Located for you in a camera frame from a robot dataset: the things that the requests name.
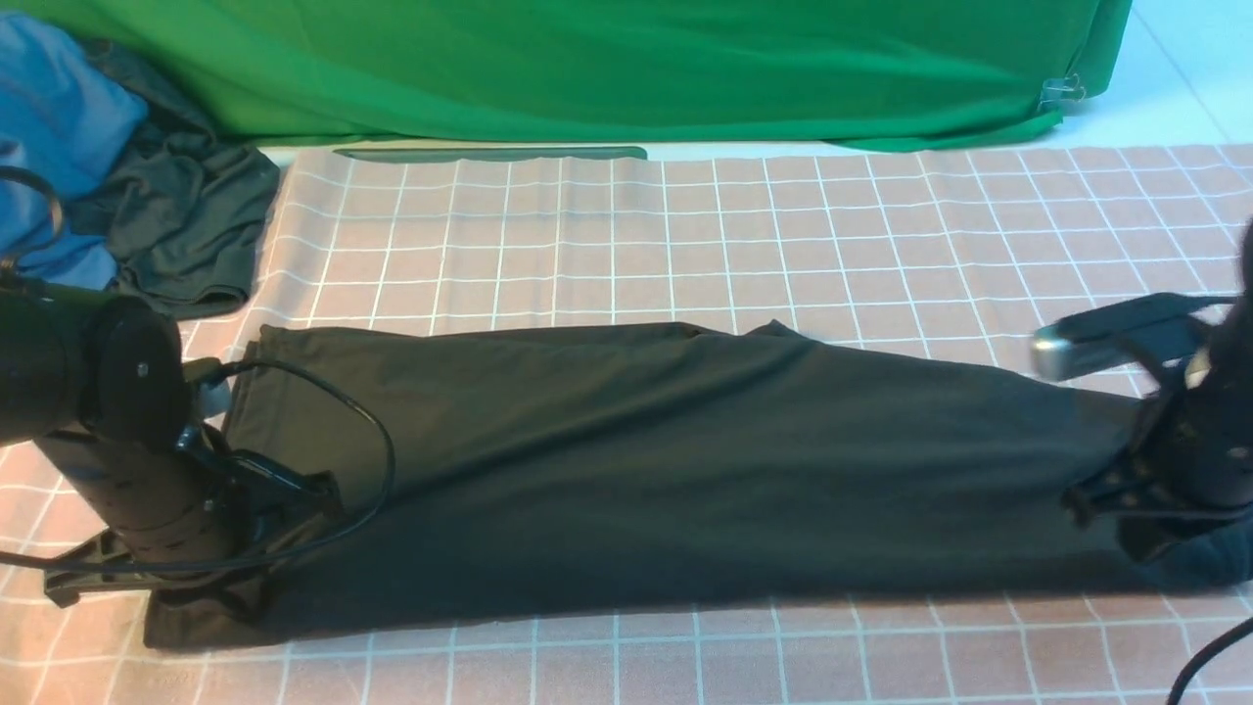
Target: folded cloth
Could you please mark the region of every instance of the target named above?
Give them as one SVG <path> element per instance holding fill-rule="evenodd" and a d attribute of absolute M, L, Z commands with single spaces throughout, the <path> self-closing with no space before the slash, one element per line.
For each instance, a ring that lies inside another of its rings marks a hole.
<path fill-rule="evenodd" d="M 107 235 L 122 292 L 184 319 L 238 309 L 253 292 L 278 167 L 219 140 L 212 119 L 133 51 L 84 46 L 100 73 L 147 101 L 148 119 L 104 185 L 66 205 L 69 222 Z"/>
<path fill-rule="evenodd" d="M 65 199 L 95 190 L 147 116 L 147 105 L 95 70 L 64 31 L 0 11 L 0 164 L 28 169 Z M 0 252 L 51 237 L 48 203 L 0 180 Z M 73 225 L 49 248 L 23 257 L 24 275 L 101 289 L 117 262 L 103 233 Z"/>
<path fill-rule="evenodd" d="M 774 323 L 429 338 L 267 327 L 249 359 L 323 378 L 395 440 L 391 505 L 278 570 L 249 624 L 149 606 L 154 649 L 767 597 L 1194 590 L 1253 577 L 1237 527 L 1133 563 L 1076 530 L 1071 483 L 1119 462 L 1136 401 L 824 344 Z M 377 431 L 279 372 L 226 433 L 355 511 Z"/>

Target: green fabric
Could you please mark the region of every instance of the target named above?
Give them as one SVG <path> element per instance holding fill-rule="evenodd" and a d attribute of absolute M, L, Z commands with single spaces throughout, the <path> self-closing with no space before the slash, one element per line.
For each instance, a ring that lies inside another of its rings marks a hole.
<path fill-rule="evenodd" d="M 1024 142 L 1131 0 L 0 0 L 145 55 L 231 134 Z"/>

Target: pink grid mat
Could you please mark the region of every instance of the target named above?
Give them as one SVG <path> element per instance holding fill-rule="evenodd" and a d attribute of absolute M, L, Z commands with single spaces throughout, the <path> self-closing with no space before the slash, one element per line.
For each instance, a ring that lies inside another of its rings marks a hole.
<path fill-rule="evenodd" d="M 771 318 L 829 342 L 1027 373 L 1036 327 L 1157 289 L 1234 292 L 1253 145 L 650 163 L 292 167 L 242 314 L 189 323 L 238 357 L 261 323 L 429 334 Z M 1086 387 L 1138 394 L 1116 371 Z M 0 548 L 99 530 L 30 447 L 3 452 Z M 138 596 L 59 611 L 0 572 L 0 702 L 147 705 L 1150 705 L 1253 614 L 1203 599 L 838 601 L 363 635 L 163 657 Z M 1192 705 L 1253 702 L 1253 645 Z"/>

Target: cable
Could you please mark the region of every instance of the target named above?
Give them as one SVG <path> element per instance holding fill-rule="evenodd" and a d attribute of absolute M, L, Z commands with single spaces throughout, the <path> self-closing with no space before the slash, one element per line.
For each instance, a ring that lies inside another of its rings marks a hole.
<path fill-rule="evenodd" d="M 1167 695 L 1167 705 L 1179 705 L 1179 702 L 1183 701 L 1184 692 L 1188 691 L 1188 684 L 1192 682 L 1192 679 L 1197 677 L 1197 674 L 1199 674 L 1207 664 L 1218 657 L 1218 655 L 1223 651 L 1227 651 L 1232 646 L 1235 646 L 1240 640 L 1248 639 L 1249 636 L 1253 636 L 1253 619 L 1245 620 L 1214 641 L 1207 644 L 1205 647 L 1198 651 L 1197 655 L 1188 661 L 1188 665 L 1179 671 L 1179 677 L 1177 677 L 1174 685 L 1170 686 L 1170 695 Z"/>
<path fill-rule="evenodd" d="M 30 188 L 35 193 L 43 195 L 44 200 L 48 202 L 48 218 L 53 225 L 53 234 L 46 240 L 26 247 L 25 249 L 10 252 L 9 254 L 5 254 L 4 259 L 0 259 L 0 279 L 9 279 L 10 277 L 18 274 L 18 263 L 23 257 L 39 252 L 40 249 L 46 249 L 61 238 L 65 233 L 65 210 L 61 207 L 61 199 L 56 195 L 56 189 L 53 188 L 53 184 L 48 183 L 48 180 L 35 172 L 23 169 L 20 167 L 0 165 L 0 180 L 20 183 L 21 185 L 25 185 L 26 188 Z"/>
<path fill-rule="evenodd" d="M 261 556 L 247 556 L 241 558 L 224 558 L 221 561 L 200 561 L 200 562 L 167 562 L 167 563 L 117 563 L 117 565 L 101 565 L 101 563 L 83 563 L 78 561 L 61 561 L 58 558 L 38 558 L 34 556 L 24 556 L 21 553 L 8 553 L 0 551 L 0 565 L 15 566 L 19 569 L 34 569 L 41 571 L 56 571 L 65 574 L 90 574 L 101 576 L 115 576 L 115 575 L 133 575 L 133 574 L 157 574 L 157 575 L 170 575 L 170 574 L 214 574 L 222 571 L 237 571 L 242 569 L 256 569 L 258 566 L 266 566 L 278 561 L 286 561 L 294 558 L 297 556 L 303 556 L 309 551 L 322 548 L 335 543 L 351 533 L 361 530 L 361 527 L 370 523 L 378 512 L 387 505 L 391 498 L 392 487 L 396 485 L 396 445 L 392 442 L 391 435 L 387 433 L 387 428 L 383 426 L 378 417 L 371 413 L 368 409 L 358 404 L 347 394 L 340 392 L 331 383 L 302 371 L 297 367 L 288 366 L 287 363 L 281 363 L 278 361 L 244 361 L 241 363 L 228 363 L 222 367 L 218 373 L 222 379 L 232 378 L 238 374 L 254 371 L 258 368 L 271 368 L 276 371 L 284 372 L 287 374 L 294 376 L 303 379 L 304 382 L 317 387 L 322 392 L 330 394 L 341 404 L 348 407 L 368 422 L 372 427 L 378 430 L 378 435 L 382 437 L 383 448 L 386 452 L 385 470 L 382 487 L 375 498 L 373 505 L 370 510 L 361 516 L 352 525 L 322 538 L 294 546 L 292 548 L 286 548 L 283 551 L 277 551 L 274 553 L 267 553 Z"/>

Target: white grid line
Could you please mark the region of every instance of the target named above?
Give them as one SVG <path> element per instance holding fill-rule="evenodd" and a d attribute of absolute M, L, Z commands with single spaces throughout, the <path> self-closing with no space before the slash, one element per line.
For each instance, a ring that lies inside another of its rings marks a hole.
<path fill-rule="evenodd" d="M 718 182 L 718 163 L 714 162 L 710 168 L 713 169 L 713 180 L 714 180 L 714 183 L 717 183 Z M 714 194 L 713 194 L 714 203 L 717 204 L 717 207 L 719 208 L 719 210 L 722 209 L 722 193 L 720 193 L 720 190 L 722 189 L 715 188 L 714 189 Z M 723 263 L 723 267 L 724 267 L 723 270 L 727 274 L 727 307 L 730 308 L 730 332 L 733 332 L 736 334 L 739 334 L 739 316 L 736 313 L 736 311 L 737 311 L 737 307 L 736 307 L 736 286 L 734 286 L 734 283 L 732 280 L 732 273 L 730 273 L 732 272 L 732 267 L 730 267 L 730 250 L 727 247 L 727 222 L 723 218 L 723 214 L 720 212 L 718 212 L 718 234 L 720 235 L 720 240 L 722 240 L 722 263 Z"/>

